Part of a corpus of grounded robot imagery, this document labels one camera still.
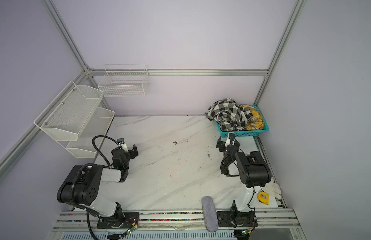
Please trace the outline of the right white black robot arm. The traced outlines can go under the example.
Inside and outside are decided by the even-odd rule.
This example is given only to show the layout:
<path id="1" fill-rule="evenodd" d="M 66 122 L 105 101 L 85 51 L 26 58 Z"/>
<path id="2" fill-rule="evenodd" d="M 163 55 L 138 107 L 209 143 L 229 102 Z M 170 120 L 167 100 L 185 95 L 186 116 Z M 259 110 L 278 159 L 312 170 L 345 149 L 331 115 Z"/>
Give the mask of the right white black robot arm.
<path id="1" fill-rule="evenodd" d="M 250 227 L 257 226 L 254 205 L 256 187 L 265 187 L 271 182 L 269 167 L 259 151 L 245 154 L 240 148 L 240 142 L 234 133 L 228 134 L 225 141 L 217 140 L 216 148 L 223 153 L 220 162 L 220 172 L 226 177 L 239 177 L 245 187 L 244 197 L 233 200 L 229 211 L 218 211 L 217 219 L 220 227 Z"/>

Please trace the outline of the black white checkered shirt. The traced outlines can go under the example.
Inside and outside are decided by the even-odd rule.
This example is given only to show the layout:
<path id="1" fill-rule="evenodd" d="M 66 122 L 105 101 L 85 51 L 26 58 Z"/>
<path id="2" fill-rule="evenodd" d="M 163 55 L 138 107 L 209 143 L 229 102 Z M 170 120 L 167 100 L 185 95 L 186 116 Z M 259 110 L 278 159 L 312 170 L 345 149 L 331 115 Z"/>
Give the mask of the black white checkered shirt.
<path id="1" fill-rule="evenodd" d="M 238 132 L 246 129 L 253 114 L 233 99 L 226 98 L 212 104 L 205 112 L 209 121 L 216 121 L 223 132 Z"/>

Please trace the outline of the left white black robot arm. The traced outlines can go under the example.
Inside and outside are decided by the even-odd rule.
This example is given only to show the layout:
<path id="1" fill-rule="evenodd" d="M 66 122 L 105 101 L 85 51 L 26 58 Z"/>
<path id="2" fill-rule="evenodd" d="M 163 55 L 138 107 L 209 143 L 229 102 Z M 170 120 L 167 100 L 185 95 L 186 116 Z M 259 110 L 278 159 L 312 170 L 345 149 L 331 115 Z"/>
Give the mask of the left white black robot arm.
<path id="1" fill-rule="evenodd" d="M 111 150 L 111 162 L 96 145 L 97 139 L 108 139 L 116 144 L 116 148 Z M 130 160 L 138 157 L 137 146 L 133 145 L 128 149 L 123 138 L 115 140 L 105 135 L 97 135 L 91 142 L 106 165 L 75 165 L 57 192 L 58 202 L 84 210 L 88 217 L 98 218 L 97 229 L 137 227 L 139 213 L 124 213 L 120 203 L 100 193 L 101 184 L 125 182 Z"/>

